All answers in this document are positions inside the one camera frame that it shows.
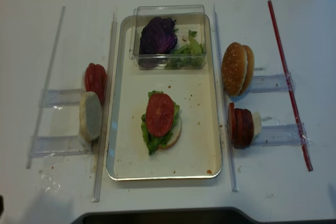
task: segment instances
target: white surface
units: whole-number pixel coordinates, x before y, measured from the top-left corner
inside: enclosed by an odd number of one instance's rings
[[[301,120],[311,139],[313,172],[307,172],[300,148],[256,147],[241,151],[240,155],[236,153],[238,193],[230,190],[226,165],[218,177],[210,180],[114,182],[104,173],[100,202],[93,204],[90,202],[92,157],[38,159],[33,161],[31,170],[25,169],[29,137],[34,129],[37,102],[62,5],[72,11],[79,24],[89,20],[87,24],[92,31],[83,39],[85,43],[74,44],[78,34],[70,35],[69,23],[65,34],[68,40],[60,44],[60,50],[93,54],[99,63],[102,57],[108,56],[113,6],[118,7],[121,22],[141,5],[201,3],[211,18],[215,4],[223,50],[232,41],[246,40],[248,45],[257,45],[255,55],[263,48],[278,54],[267,1],[0,0],[3,143],[0,194],[5,198],[2,222],[70,223],[84,213],[95,211],[206,207],[235,207],[259,221],[336,218],[333,168],[336,161],[333,130],[336,0],[272,0],[287,63],[296,84]],[[256,16],[261,24],[268,24],[267,30],[260,30],[259,23],[249,22]],[[242,29],[248,34],[240,33]],[[272,44],[258,43],[260,34],[262,38],[273,38]],[[265,107],[272,105],[268,100],[262,102]],[[281,106],[273,104],[273,107],[281,112]]]
[[[116,80],[121,82],[121,92],[116,94],[119,91],[114,90],[117,109],[113,108],[116,114],[107,157],[107,170],[114,179],[210,178],[220,171],[222,154],[208,22],[206,26],[209,49],[203,69],[139,70],[135,60],[129,58],[130,46],[133,47],[132,18],[124,21],[124,54],[118,64],[122,72]],[[163,91],[180,106],[182,132],[174,147],[149,156],[142,138],[141,116],[146,112],[148,92],[152,90]]]

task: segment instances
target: white table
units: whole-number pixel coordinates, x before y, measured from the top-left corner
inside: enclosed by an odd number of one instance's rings
[[[247,11],[260,12],[270,22],[267,1],[0,0],[2,222],[70,223],[88,212],[214,207],[234,207],[258,221],[336,218],[336,0],[272,0],[301,120],[310,139],[313,172],[307,172],[299,147],[251,148],[236,162],[240,192],[233,193],[224,150],[223,170],[211,180],[117,183],[104,172],[100,202],[91,203],[93,157],[41,158],[33,161],[31,169],[25,168],[63,5],[68,17],[76,20],[74,27],[89,19],[93,32],[80,40],[80,34],[68,27],[69,36],[59,50],[78,54],[91,49],[88,53],[95,53],[99,62],[108,55],[113,11],[120,24],[141,5],[204,4],[212,20],[215,4],[224,50],[230,42],[244,39],[238,21],[247,17]],[[277,48],[275,38],[269,47]],[[50,180],[42,178],[45,174]]]

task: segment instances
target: red straw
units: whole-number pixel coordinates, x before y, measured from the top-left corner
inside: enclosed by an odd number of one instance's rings
[[[274,15],[274,10],[273,10],[273,6],[272,6],[271,0],[268,1],[268,8],[269,8],[269,12],[270,12],[271,18],[272,18],[272,23],[273,23],[275,37],[277,38],[277,43],[278,43],[278,48],[279,48],[279,53],[280,53],[280,57],[281,57],[283,71],[285,72],[285,74],[289,74],[287,63],[286,63],[286,59],[285,59],[285,54],[283,52],[283,48],[282,48],[282,44],[281,44],[281,40],[280,40],[280,34],[279,34],[277,22],[275,20],[275,15]],[[300,135],[300,139],[301,139],[302,152],[303,152],[303,156],[305,158],[304,161],[306,162],[306,166],[307,166],[308,171],[311,172],[313,170],[313,167],[312,167],[311,162],[310,162],[310,157],[309,157],[309,152],[308,152],[308,148],[307,148],[306,139],[305,139],[305,137],[303,137],[304,130],[303,130],[303,127],[302,127],[302,124],[301,124],[298,107],[296,105],[296,101],[295,101],[295,97],[294,97],[294,92],[290,88],[291,83],[290,83],[290,79],[289,78],[287,79],[287,86],[289,88],[288,92],[289,92],[289,96],[290,96],[290,101],[292,103],[292,107],[293,107],[293,112],[294,112],[296,124],[298,125],[298,129],[299,129],[299,135]]]

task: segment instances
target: bread slice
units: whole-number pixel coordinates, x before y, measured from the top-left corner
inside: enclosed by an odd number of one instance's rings
[[[233,42],[228,46],[222,61],[224,89],[233,97],[239,95],[247,72],[247,54],[245,48]]]
[[[181,132],[182,132],[182,119],[181,116],[179,115],[177,124],[173,127],[172,137],[170,138],[165,147],[159,145],[159,149],[166,150],[169,149],[170,147],[173,147],[173,145],[176,144],[177,140],[179,139]]]
[[[79,126],[82,137],[91,142],[99,137],[102,113],[99,98],[94,92],[82,95],[79,104]]]
[[[247,71],[246,71],[246,77],[244,84],[242,86],[242,89],[239,92],[239,95],[242,95],[250,85],[253,77],[253,72],[254,72],[254,54],[252,49],[249,46],[243,45],[246,55],[247,55]]]

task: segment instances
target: bottom bun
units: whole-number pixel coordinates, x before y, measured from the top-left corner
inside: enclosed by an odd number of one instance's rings
[[[176,144],[177,140],[180,138],[181,132],[182,132],[182,119],[181,116],[179,115],[177,125],[175,125],[173,129],[172,137],[170,138],[165,147],[159,145],[159,149],[166,150],[169,149],[170,147],[173,147],[173,145]]]

